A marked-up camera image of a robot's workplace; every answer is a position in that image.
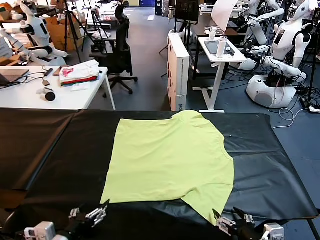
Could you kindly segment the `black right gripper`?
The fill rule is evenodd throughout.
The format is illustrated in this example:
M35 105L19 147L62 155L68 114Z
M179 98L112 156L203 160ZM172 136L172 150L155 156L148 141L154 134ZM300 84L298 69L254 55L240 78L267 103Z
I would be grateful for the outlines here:
M255 222L251 214L234 207L234 212L243 220L236 223L226 217L222 217L214 208L212 212L216 220L216 226L224 233L232 236L233 240L261 240L263 233L255 229Z

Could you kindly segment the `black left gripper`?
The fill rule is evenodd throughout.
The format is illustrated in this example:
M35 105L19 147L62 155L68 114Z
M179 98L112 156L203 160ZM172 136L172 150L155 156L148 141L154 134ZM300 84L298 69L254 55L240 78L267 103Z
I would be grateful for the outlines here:
M80 237L88 235L107 216L109 203L110 199L87 215L84 212L85 203L71 209L68 224L63 230L59 231L59 235L67 240L78 240Z

